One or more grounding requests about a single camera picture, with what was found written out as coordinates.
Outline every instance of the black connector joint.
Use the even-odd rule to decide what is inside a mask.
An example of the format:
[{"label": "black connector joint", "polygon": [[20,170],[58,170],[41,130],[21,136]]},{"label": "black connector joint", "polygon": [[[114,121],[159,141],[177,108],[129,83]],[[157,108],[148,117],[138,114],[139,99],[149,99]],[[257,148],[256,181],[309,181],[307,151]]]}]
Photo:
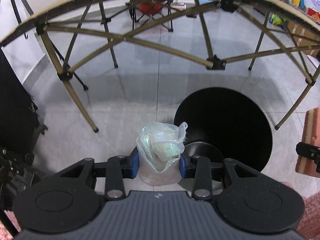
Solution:
[{"label": "black connector joint", "polygon": [[111,22],[111,18],[104,18],[101,20],[101,25],[109,22]]},{"label": "black connector joint", "polygon": [[73,77],[73,73],[71,72],[63,72],[61,74],[57,73],[57,75],[61,81],[69,81]]},{"label": "black connector joint", "polygon": [[217,5],[218,8],[221,8],[225,12],[235,12],[238,9],[238,6],[233,4],[233,0],[221,0]]},{"label": "black connector joint", "polygon": [[209,70],[225,70],[227,62],[225,60],[219,59],[216,55],[213,58],[207,58],[208,61],[211,61],[213,64],[211,67],[207,67]]},{"label": "black connector joint", "polygon": [[315,80],[312,80],[312,83],[308,83],[307,79],[305,79],[305,81],[306,81],[306,83],[307,83],[308,85],[311,85],[312,87],[313,87],[313,86],[315,85],[315,83],[316,83]]},{"label": "black connector joint", "polygon": [[44,33],[43,25],[36,24],[36,32],[39,36],[43,34]]}]

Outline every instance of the pink fabric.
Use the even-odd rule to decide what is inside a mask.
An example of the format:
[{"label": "pink fabric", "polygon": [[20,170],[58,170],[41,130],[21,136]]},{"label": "pink fabric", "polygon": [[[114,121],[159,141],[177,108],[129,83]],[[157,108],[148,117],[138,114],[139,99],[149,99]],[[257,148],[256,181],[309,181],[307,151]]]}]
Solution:
[{"label": "pink fabric", "polygon": [[[14,226],[20,232],[21,229],[18,225],[17,219],[14,216],[14,214],[10,211],[5,211],[5,213],[7,214],[8,218],[11,220],[11,222],[14,224]],[[12,239],[12,236],[10,235],[8,230],[4,227],[4,225],[0,222],[0,240],[11,240],[11,239]]]},{"label": "pink fabric", "polygon": [[320,192],[305,199],[305,211],[298,233],[310,240],[320,240]]}]

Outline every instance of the table leg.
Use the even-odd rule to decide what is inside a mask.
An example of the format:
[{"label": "table leg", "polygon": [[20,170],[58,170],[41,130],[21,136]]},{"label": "table leg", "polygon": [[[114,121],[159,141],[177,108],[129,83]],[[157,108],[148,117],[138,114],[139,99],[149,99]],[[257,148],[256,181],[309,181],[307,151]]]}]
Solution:
[{"label": "table leg", "polygon": [[[196,2],[196,6],[200,5],[199,0],[195,0],[195,2]],[[210,41],[207,25],[205,24],[203,12],[199,12],[199,17],[200,17],[200,21],[201,21],[201,25],[202,25],[205,44],[207,46],[208,59],[211,60],[211,59],[213,59],[213,52],[212,52],[212,46],[211,46],[211,41]]]},{"label": "table leg", "polygon": [[299,98],[297,99],[297,101],[293,104],[293,106],[290,108],[290,110],[287,112],[287,114],[281,119],[281,121],[275,126],[275,129],[278,130],[281,125],[284,124],[285,121],[287,121],[287,119],[290,117],[290,115],[297,109],[297,107],[300,105],[300,103],[302,102],[302,100],[306,97],[306,95],[308,94],[308,92],[310,91],[310,89],[313,87],[313,85],[315,84],[318,76],[320,74],[320,65],[318,66],[316,72],[314,73],[314,75],[311,77],[312,79],[312,83],[308,84],[306,86],[306,88],[304,89],[304,91],[301,93],[301,95],[299,96]]},{"label": "table leg", "polygon": [[[263,25],[265,27],[267,27],[267,24],[268,24],[268,21],[269,21],[269,17],[270,17],[270,13],[266,12],[266,15],[265,15],[265,18],[264,18],[264,23],[263,23]],[[258,44],[257,44],[256,50],[255,50],[255,53],[258,52],[259,49],[260,49],[260,46],[261,46],[261,43],[262,43],[262,40],[263,40],[263,36],[264,36],[264,32],[261,31],[261,34],[260,34],[260,37],[259,37],[259,40],[258,40]],[[250,66],[248,68],[250,71],[252,70],[252,67],[253,67],[253,64],[254,64],[255,61],[256,61],[256,58],[253,58],[251,60]]]},{"label": "table leg", "polygon": [[[103,23],[104,30],[105,30],[106,33],[109,33],[108,23],[106,21],[106,13],[104,11],[104,7],[103,7],[103,3],[102,2],[99,3],[99,7],[100,7],[102,20],[104,21],[104,23]],[[116,60],[116,55],[115,55],[115,51],[113,50],[113,47],[110,48],[110,52],[111,52],[113,64],[114,64],[115,68],[117,68],[118,67],[118,63],[117,63],[117,60]]]},{"label": "table leg", "polygon": [[[60,64],[60,61],[54,51],[54,48],[52,46],[51,40],[48,36],[48,33],[46,31],[44,31],[41,34],[41,39],[44,43],[44,46],[49,54],[49,57],[57,71],[58,74],[63,74],[63,68]],[[89,123],[89,125],[91,126],[91,128],[93,129],[93,131],[95,133],[97,133],[99,131],[99,129],[97,128],[97,126],[94,124],[94,122],[92,121],[91,117],[89,116],[87,110],[84,108],[83,104],[81,103],[80,99],[78,98],[76,92],[74,91],[72,85],[70,84],[69,81],[63,81],[64,86],[66,87],[67,91],[69,92],[71,98],[73,99],[73,101],[76,103],[77,107],[79,108],[80,112],[82,113],[82,115],[84,116],[84,118],[86,119],[86,121]]]}]

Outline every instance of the wooden arch frame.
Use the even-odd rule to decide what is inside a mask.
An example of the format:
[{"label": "wooden arch frame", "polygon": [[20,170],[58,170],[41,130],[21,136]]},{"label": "wooden arch frame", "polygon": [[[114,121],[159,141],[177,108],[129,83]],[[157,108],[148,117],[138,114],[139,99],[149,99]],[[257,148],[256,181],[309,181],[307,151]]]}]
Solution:
[{"label": "wooden arch frame", "polygon": [[[99,129],[87,113],[86,109],[80,102],[77,94],[75,93],[73,87],[71,86],[69,79],[72,77],[72,73],[79,67],[81,67],[83,64],[91,60],[92,58],[96,57],[97,55],[101,54],[102,52],[110,49],[112,59],[114,62],[114,66],[117,66],[116,62],[116,56],[113,51],[113,47],[123,41],[125,42],[130,42],[134,44],[138,44],[140,46],[145,46],[153,49],[157,49],[160,51],[164,51],[179,57],[186,58],[188,60],[197,62],[201,65],[204,65],[207,67],[207,69],[215,69],[215,61],[214,61],[214,54],[212,51],[212,46],[211,46],[211,41],[210,37],[208,34],[208,30],[205,24],[203,12],[217,9],[217,8],[222,8],[222,3],[221,2],[210,2],[207,4],[199,5],[199,1],[195,0],[196,4],[195,6],[191,8],[187,8],[185,10],[177,10],[174,8],[170,8],[175,10],[174,13],[169,14],[163,18],[156,19],[155,21],[148,22],[145,25],[142,25],[138,28],[136,28],[133,31],[127,32],[125,34],[117,34],[117,33],[110,33],[108,29],[108,21],[111,20],[111,18],[116,17],[120,13],[122,13],[125,10],[120,10],[116,14],[112,15],[111,17],[106,18],[104,8],[103,8],[103,1],[107,0],[60,0],[54,4],[52,4],[50,7],[32,15],[30,18],[28,18],[26,21],[22,22],[17,26],[15,30],[13,30],[9,35],[7,35],[1,42],[0,46],[6,46],[8,43],[16,39],[18,36],[22,35],[23,33],[27,32],[28,30],[32,28],[37,29],[37,33],[41,36],[45,48],[51,58],[51,61],[54,65],[54,67],[57,70],[58,76],[62,80],[63,84],[65,85],[67,91],[69,92],[70,96],[78,106],[79,110],[87,120],[87,122],[90,124],[92,129],[95,132],[98,132]],[[311,87],[314,85],[316,82],[316,79],[318,78],[320,74],[320,68],[317,68],[316,72],[314,75],[311,75],[308,71],[308,68],[306,66],[306,63],[302,57],[301,51],[303,50],[310,50],[310,49],[320,49],[320,41],[316,41],[313,39],[310,39],[308,37],[304,37],[301,35],[296,35],[293,33],[288,32],[282,32],[279,30],[274,30],[274,29],[269,29],[267,28],[267,22],[269,18],[269,13],[274,12],[282,17],[289,18],[291,20],[294,20],[295,22],[299,23],[302,25],[304,28],[312,31],[313,33],[317,34],[320,36],[320,27],[316,25],[311,19],[306,17],[304,14],[300,13],[296,9],[292,8],[291,6],[279,1],[279,0],[227,0],[229,4],[231,4],[234,9],[238,11],[242,16],[250,20],[254,25],[256,25],[258,28],[261,29],[261,35],[256,47],[256,50],[254,53],[246,54],[246,55],[241,55],[241,56],[236,56],[236,57],[229,57],[225,58],[222,60],[219,60],[219,62],[224,62],[222,66],[225,66],[225,63],[230,63],[230,62],[236,62],[236,61],[241,61],[245,59],[252,59],[251,64],[249,66],[249,70],[252,70],[252,66],[254,64],[254,61],[257,57],[264,57],[268,55],[275,55],[275,54],[281,54],[285,53],[287,54],[290,59],[293,61],[293,63],[299,68],[299,70],[302,72],[304,75],[307,86],[300,95],[300,97],[297,99],[297,101],[294,103],[294,105],[291,107],[291,109],[288,111],[288,113],[283,117],[283,119],[275,126],[276,129],[279,129],[280,126],[289,118],[289,116],[295,111],[295,109],[298,107],[298,105],[301,103],[301,101],[305,98]],[[89,8],[92,4],[99,4],[100,7],[100,12],[101,12],[101,20],[85,20],[86,14],[89,11]],[[250,15],[246,10],[244,5],[250,5],[251,7],[255,8],[264,8],[268,13],[266,14],[265,22],[264,24],[261,24],[257,19],[255,19],[252,15]],[[66,21],[52,21],[53,18],[58,17],[64,13],[79,9],[85,7],[84,14],[81,17],[80,20],[66,20]],[[202,29],[204,32],[204,38],[207,46],[207,51],[208,51],[208,59],[201,59],[197,56],[185,53],[180,50],[172,49],[170,47],[160,45],[157,43],[153,43],[150,41],[145,41],[141,39],[134,38],[135,35],[148,30],[154,26],[163,24],[165,22],[168,22],[170,20],[176,19],[178,17],[185,16],[187,14],[194,14],[198,13],[200,16],[200,21],[202,25]],[[105,32],[102,31],[97,31],[97,30],[92,30],[92,29],[84,29],[81,28],[82,23],[84,22],[99,22],[104,25]],[[78,26],[76,28],[74,27],[65,27],[66,24],[70,23],[77,23]],[[65,57],[63,65],[61,65],[56,52],[54,50],[54,46],[52,42],[49,39],[47,31],[56,31],[56,32],[69,32],[73,33],[73,38],[71,40],[71,43],[69,45],[67,55]],[[299,37],[308,41],[312,41],[315,43],[313,46],[303,46],[303,47],[298,47],[297,44],[295,43],[294,47],[287,48],[285,47],[281,41],[274,36],[272,32],[282,32],[288,34],[292,40],[294,41],[294,37]],[[86,35],[94,35],[94,36],[100,36],[100,37],[105,37],[107,40],[107,43],[102,46],[101,48],[97,49],[96,51],[92,52],[89,54],[87,57],[83,58],[80,60],[78,63],[73,65],[71,68],[66,68],[68,65],[68,60],[73,48],[73,45],[75,43],[76,37],[78,34],[86,34]],[[273,50],[267,50],[267,51],[259,51],[263,36],[267,35],[269,38],[274,41],[278,46],[279,49],[273,49]],[[300,54],[300,59],[302,61],[302,66],[301,64],[297,61],[297,59],[291,54],[292,52],[299,52]]]}]

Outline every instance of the tiled floor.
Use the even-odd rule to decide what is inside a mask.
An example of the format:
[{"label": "tiled floor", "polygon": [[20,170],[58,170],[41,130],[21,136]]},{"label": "tiled floor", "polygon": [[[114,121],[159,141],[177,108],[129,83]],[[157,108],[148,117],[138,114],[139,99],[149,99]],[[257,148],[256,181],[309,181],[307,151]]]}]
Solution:
[{"label": "tiled floor", "polygon": [[[263,21],[261,15],[254,14]],[[237,13],[208,12],[205,19],[214,52],[219,57],[254,51],[260,31]],[[173,33],[158,26],[138,37],[207,58],[199,18],[183,17],[174,20],[173,24]],[[83,27],[103,29],[99,24]],[[124,33],[130,28],[128,13],[109,23],[111,32]],[[71,35],[50,33],[50,37],[64,54]],[[281,39],[285,44],[291,44],[286,36],[282,35]],[[104,43],[102,38],[79,35],[70,64]],[[265,37],[261,49],[273,48],[277,46]],[[124,42],[115,47],[115,54],[118,69],[113,68],[110,52],[106,51],[76,71],[89,87],[87,92],[74,78],[71,80],[99,127],[98,134],[92,132],[79,113],[51,64],[32,88],[31,94],[40,108],[41,117],[49,127],[45,136],[39,137],[35,148],[35,164],[41,169],[55,172],[85,157],[100,162],[113,155],[128,155],[147,122],[172,122],[179,103],[186,96],[202,88],[218,86],[242,92],[265,112],[272,127],[273,151],[263,172],[279,181],[292,183],[303,196],[320,190],[320,181],[294,171],[295,146],[301,140],[304,115],[308,109],[319,106],[320,83],[316,83],[280,130],[273,128],[306,85],[303,75],[286,55],[259,58],[249,72],[250,60],[227,64],[225,71],[208,71],[196,63]],[[314,71],[313,65],[308,60],[307,63]],[[103,179],[98,180],[97,191],[103,191],[103,183]],[[191,185],[192,181],[184,180],[176,185],[151,187],[139,178],[125,179],[127,191],[190,190]]]}]

